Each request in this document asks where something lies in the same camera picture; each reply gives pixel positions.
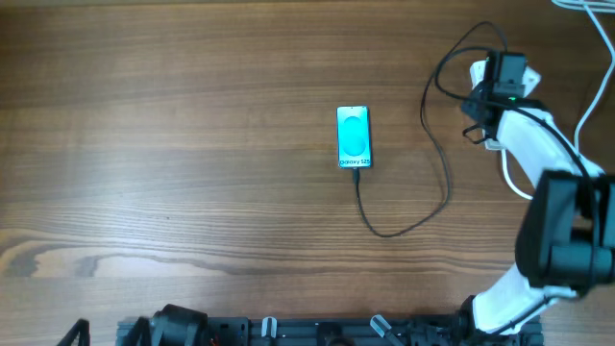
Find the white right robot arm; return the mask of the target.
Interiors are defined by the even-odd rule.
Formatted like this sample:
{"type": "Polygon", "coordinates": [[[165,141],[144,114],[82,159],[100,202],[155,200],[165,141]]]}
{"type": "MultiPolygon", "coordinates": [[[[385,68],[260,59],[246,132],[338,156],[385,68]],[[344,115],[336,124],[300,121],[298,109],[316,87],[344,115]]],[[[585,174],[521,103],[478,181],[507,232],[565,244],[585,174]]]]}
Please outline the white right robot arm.
{"type": "Polygon", "coordinates": [[[473,75],[462,110],[499,142],[534,187],[515,245],[515,262],[471,298],[469,335],[520,332],[560,300],[614,282],[614,179],[556,128],[548,109],[528,97],[520,53],[490,52],[473,75]]]}

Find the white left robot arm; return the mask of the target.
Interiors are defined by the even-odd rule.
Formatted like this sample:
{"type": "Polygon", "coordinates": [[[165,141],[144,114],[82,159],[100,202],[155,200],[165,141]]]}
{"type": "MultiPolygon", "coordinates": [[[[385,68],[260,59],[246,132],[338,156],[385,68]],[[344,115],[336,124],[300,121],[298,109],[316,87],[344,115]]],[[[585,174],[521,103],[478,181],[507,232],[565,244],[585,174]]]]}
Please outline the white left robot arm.
{"type": "Polygon", "coordinates": [[[118,325],[118,346],[207,346],[210,342],[208,316],[193,309],[166,305],[153,317],[118,325]]]}

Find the teal screen smartphone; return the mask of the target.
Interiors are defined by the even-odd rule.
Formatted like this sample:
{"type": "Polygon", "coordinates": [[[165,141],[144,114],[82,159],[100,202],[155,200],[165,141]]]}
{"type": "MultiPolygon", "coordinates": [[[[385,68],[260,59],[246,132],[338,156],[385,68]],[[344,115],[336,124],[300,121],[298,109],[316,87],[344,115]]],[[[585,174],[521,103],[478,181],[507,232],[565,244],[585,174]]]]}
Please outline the teal screen smartphone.
{"type": "Polygon", "coordinates": [[[360,169],[372,166],[369,109],[342,106],[336,109],[338,166],[360,169]]]}

